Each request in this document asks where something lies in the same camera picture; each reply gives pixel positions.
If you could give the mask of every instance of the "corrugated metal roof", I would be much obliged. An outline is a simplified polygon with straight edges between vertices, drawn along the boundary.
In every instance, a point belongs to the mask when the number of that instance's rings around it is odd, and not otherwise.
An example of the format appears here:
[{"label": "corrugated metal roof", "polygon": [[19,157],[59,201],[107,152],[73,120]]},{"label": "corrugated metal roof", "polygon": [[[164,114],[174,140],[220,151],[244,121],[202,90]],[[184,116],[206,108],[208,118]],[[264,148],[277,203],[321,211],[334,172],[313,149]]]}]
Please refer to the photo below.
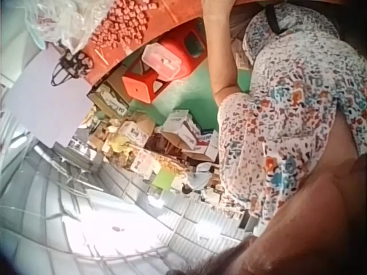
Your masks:
[{"label": "corrugated metal roof", "polygon": [[[100,173],[101,179],[109,181],[106,173],[113,170],[110,178],[117,181],[123,176],[126,182],[130,181],[125,195],[165,226],[165,232],[159,235],[159,239],[191,262],[235,246],[247,235],[243,229],[238,228],[240,221],[210,209],[206,203],[194,202],[173,192],[164,191],[161,199],[165,205],[162,209],[156,209],[147,199],[148,184],[134,173],[104,164]],[[220,235],[209,239],[200,238],[196,224],[202,221],[219,227]]]},{"label": "corrugated metal roof", "polygon": [[[45,154],[58,161],[60,167],[66,168],[69,175],[57,171],[34,150],[30,151],[25,159],[17,159],[20,166],[11,165],[7,167],[11,171],[3,171],[13,176],[0,199],[2,248],[19,270],[26,270],[27,274],[31,275],[165,274],[168,270],[167,263],[170,262],[165,256],[165,247],[162,254],[159,254],[159,247],[155,247],[146,255],[139,254],[133,261],[127,255],[117,256],[122,260],[112,260],[109,257],[101,259],[95,254],[98,246],[90,251],[87,249],[84,256],[75,253],[75,243],[68,235],[70,229],[67,229],[63,218],[46,219],[60,213],[59,200],[63,207],[74,215],[92,211],[93,207],[87,197],[77,196],[66,190],[69,186],[85,194],[85,186],[72,178],[80,178],[106,189],[108,186],[117,196],[123,195],[122,187],[126,187],[127,182],[121,176],[121,182],[116,184],[114,180],[108,180],[106,172],[102,172],[103,181],[96,175],[80,175],[78,168],[61,163],[52,150],[41,147]],[[165,236],[169,236],[169,233],[171,230],[162,231]],[[78,240],[86,248],[82,236]]]}]

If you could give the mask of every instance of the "plastic bag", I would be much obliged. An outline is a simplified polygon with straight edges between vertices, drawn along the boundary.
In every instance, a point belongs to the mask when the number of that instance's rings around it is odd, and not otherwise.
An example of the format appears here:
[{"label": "plastic bag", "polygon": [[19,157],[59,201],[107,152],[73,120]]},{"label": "plastic bag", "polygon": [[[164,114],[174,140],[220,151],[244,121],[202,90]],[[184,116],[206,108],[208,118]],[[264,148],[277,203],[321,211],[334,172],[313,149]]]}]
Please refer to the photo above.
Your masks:
[{"label": "plastic bag", "polygon": [[25,0],[25,22],[38,38],[75,54],[106,17],[114,0]]}]

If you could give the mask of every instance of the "green floor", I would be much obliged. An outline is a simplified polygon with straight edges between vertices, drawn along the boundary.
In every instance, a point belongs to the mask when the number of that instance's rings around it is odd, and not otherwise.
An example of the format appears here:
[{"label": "green floor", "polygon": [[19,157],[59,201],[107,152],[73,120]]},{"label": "green floor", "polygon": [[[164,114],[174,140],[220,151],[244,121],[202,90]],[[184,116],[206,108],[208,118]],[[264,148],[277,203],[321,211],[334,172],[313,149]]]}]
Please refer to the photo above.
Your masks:
[{"label": "green floor", "polygon": [[[249,88],[250,74],[239,71],[239,85],[243,91]],[[140,101],[131,102],[131,110],[145,111],[162,125],[174,109],[188,109],[202,129],[218,129],[218,107],[213,100],[209,83],[208,62],[204,61],[189,77],[173,81],[148,105]]]}]

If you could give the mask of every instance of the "patterned dress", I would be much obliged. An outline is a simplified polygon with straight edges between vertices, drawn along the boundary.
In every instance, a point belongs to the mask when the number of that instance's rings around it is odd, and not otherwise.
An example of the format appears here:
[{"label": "patterned dress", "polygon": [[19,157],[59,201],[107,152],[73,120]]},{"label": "patterned dress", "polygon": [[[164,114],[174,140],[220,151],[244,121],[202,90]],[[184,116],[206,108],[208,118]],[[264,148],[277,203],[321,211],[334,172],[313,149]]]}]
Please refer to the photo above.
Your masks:
[{"label": "patterned dress", "polygon": [[359,154],[367,148],[367,61],[316,11],[275,6],[249,23],[243,47],[253,63],[249,94],[220,105],[221,180],[235,201],[267,223],[321,158],[337,108]]}]

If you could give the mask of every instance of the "woman's arm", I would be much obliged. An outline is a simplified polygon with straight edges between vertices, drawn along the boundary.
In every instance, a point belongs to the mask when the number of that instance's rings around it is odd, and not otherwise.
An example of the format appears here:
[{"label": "woman's arm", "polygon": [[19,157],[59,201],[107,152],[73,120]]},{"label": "woman's arm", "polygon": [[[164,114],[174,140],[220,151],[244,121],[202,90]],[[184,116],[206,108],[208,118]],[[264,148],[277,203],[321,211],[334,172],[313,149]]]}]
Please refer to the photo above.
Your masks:
[{"label": "woman's arm", "polygon": [[229,14],[235,0],[202,0],[210,83],[217,105],[229,95],[241,92],[231,49]]}]

